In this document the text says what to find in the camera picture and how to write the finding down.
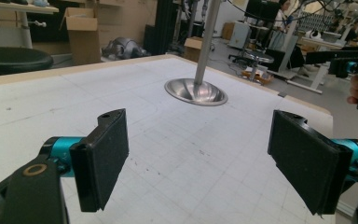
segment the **black stool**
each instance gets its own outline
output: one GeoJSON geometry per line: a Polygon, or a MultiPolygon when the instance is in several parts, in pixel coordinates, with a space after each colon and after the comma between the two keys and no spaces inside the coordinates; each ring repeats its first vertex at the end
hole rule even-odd
{"type": "Polygon", "coordinates": [[[53,58],[43,51],[25,48],[0,48],[0,76],[49,69],[53,58]]]}

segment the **office chair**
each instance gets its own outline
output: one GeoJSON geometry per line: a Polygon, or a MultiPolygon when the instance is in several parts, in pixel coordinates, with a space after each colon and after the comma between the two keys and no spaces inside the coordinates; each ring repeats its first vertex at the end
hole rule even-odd
{"type": "Polygon", "coordinates": [[[49,69],[53,58],[43,51],[0,47],[0,76],[49,69]]]}

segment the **metal base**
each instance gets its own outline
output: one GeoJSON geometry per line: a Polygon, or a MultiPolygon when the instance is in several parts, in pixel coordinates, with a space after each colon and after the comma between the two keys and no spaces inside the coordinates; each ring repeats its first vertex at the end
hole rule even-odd
{"type": "Polygon", "coordinates": [[[165,90],[171,96],[193,105],[222,105],[228,100],[225,92],[205,81],[197,85],[194,78],[168,81],[165,90]]]}

